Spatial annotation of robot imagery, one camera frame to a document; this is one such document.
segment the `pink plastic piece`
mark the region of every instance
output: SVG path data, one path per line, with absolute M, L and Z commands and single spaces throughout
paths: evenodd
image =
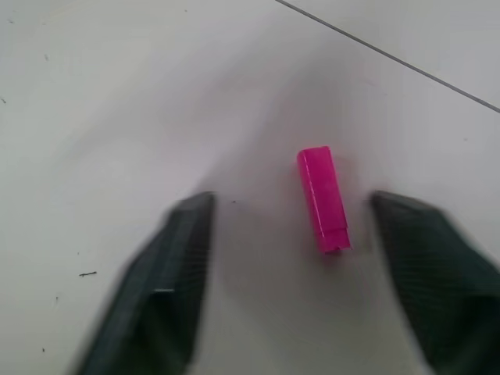
M 297 155 L 297 163 L 321 252 L 338 252 L 351 247 L 330 148 L 302 150 Z

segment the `pink block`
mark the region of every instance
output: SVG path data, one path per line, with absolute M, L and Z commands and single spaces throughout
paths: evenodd
M 350 248 L 344 206 L 327 146 L 307 148 L 297 155 L 298 170 L 316 240 L 321 252 Z

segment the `grout line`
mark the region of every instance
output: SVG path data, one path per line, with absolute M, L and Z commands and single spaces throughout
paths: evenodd
M 407 63 L 406 61 L 403 61 L 403 60 L 397 58 L 396 56 L 391 55 L 390 53 L 387 53 L 387 52 L 381 50 L 380 48 L 375 47 L 374 45 L 371 45 L 370 43 L 364 41 L 363 39 L 359 39 L 358 37 L 355 37 L 354 35 L 348 33 L 347 31 L 343 31 L 342 29 L 339 29 L 338 27 L 328 23 L 327 21 L 323 21 L 322 19 L 314 16 L 313 14 L 306 12 L 305 10 L 300 9 L 300 8 L 296 7 L 295 5 L 292 5 L 288 2 L 286 2 L 285 0 L 275 0 L 275 1 L 279 2 L 280 4 L 286 6 L 294 11 L 296 11 L 297 13 L 302 14 L 303 16 L 310 18 L 313 21 L 321 23 L 322 25 L 330 28 L 331 30 L 337 31 L 338 33 L 346 36 L 347 38 L 352 39 L 353 41 L 357 41 L 358 43 L 364 45 L 365 47 L 368 47 L 368 48 L 374 50 L 375 52 L 378 52 L 381 55 L 384 55 L 385 57 L 388 57 L 389 59 L 396 61 L 397 63 L 400 63 L 401 65 L 406 66 L 407 68 L 409 68 L 417 73 L 420 73 L 423 76 L 425 76 L 425 77 L 427 77 L 435 82 L 438 82 L 439 84 L 442 84 L 443 86 L 453 90 L 454 92 L 457 92 L 457 93 L 465 96 L 466 98 L 469 98 L 469 99 L 474 100 L 475 102 L 477 102 L 481 105 L 484 105 L 486 108 L 489 108 L 497 113 L 500 113 L 499 107 L 494 106 L 494 105 L 486 102 L 485 100 L 478 98 L 477 96 L 474 96 L 472 94 L 469 94 L 468 92 L 465 92 L 461 88 L 458 88 L 456 86 L 453 86 L 452 84 L 449 84 L 448 82 L 443 81 L 441 78 L 437 78 L 436 76 L 433 76 L 432 74 L 429 74 L 429 73 L 421 70 L 420 68 L 417 68 L 416 66 L 411 65 L 411 64 Z

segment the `white tile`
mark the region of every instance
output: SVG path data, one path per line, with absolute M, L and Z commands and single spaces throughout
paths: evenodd
M 290 0 L 478 98 L 500 106 L 495 0 Z
M 364 199 L 423 198 L 498 257 L 497 113 L 267 0 L 46 4 L 0 48 L 2 373 L 65 373 L 122 265 L 202 189 L 220 206 L 195 373 L 420 373 Z M 314 145 L 355 245 L 338 262 L 295 172 Z

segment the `pink rectangular object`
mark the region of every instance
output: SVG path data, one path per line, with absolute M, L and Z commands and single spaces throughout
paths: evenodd
M 344 206 L 327 146 L 307 148 L 297 155 L 298 170 L 316 240 L 321 252 L 350 248 Z

